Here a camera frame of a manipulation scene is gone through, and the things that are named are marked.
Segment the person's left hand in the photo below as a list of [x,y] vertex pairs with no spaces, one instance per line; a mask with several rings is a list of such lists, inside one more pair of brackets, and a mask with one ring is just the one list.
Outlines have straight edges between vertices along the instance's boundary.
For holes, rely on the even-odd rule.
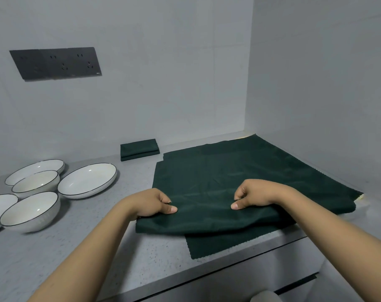
[[134,221],[158,214],[161,204],[171,205],[171,200],[159,189],[151,188],[125,197],[119,203],[123,205],[129,220]]

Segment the person's right hand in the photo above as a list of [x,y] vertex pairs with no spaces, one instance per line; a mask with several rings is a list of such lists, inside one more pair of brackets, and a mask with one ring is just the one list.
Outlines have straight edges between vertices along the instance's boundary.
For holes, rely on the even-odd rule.
[[268,206],[284,200],[293,190],[293,188],[280,183],[246,179],[235,191],[234,202],[239,199],[248,199],[251,206]]

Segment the person's right forearm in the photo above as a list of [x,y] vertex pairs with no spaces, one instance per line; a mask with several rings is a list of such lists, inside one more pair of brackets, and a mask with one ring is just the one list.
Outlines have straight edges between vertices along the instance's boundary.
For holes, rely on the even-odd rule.
[[274,201],[285,209],[365,302],[381,302],[381,240],[285,187]]

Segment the person's left forearm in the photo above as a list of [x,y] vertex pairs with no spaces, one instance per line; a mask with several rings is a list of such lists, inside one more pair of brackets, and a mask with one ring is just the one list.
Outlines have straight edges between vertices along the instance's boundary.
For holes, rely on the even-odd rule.
[[27,302],[95,302],[133,217],[136,217],[134,198],[122,199]]

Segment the folded dark green cloth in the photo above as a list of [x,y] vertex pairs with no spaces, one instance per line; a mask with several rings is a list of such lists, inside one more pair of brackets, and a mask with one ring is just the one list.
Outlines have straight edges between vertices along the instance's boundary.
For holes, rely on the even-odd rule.
[[121,161],[134,160],[160,154],[156,139],[131,142],[120,145]]

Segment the grey cabinet drawer front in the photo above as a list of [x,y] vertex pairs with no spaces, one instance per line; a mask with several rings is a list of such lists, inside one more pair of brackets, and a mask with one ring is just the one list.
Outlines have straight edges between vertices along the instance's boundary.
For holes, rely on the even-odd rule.
[[102,302],[248,302],[263,290],[282,294],[319,272],[324,256],[301,238],[250,259],[167,289],[138,296],[119,294]]

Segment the white round object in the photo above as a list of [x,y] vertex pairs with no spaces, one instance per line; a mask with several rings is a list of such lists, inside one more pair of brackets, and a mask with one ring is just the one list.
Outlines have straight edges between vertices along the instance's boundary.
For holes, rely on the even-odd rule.
[[250,302],[282,302],[282,300],[275,292],[264,290],[252,297]]

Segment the white black-rimmed bowl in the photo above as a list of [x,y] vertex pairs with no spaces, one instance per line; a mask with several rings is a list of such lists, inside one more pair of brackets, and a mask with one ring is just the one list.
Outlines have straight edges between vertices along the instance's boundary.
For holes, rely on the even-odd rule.
[[12,187],[12,194],[19,199],[25,199],[38,193],[54,192],[59,183],[60,175],[57,171],[42,171],[17,182]]
[[0,225],[17,233],[38,232],[51,224],[60,207],[57,193],[34,194],[7,209],[0,217]]

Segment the black wall socket panel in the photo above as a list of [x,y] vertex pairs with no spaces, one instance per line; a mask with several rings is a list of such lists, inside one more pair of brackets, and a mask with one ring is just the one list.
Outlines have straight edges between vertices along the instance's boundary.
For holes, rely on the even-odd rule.
[[94,47],[10,50],[26,82],[102,76]]

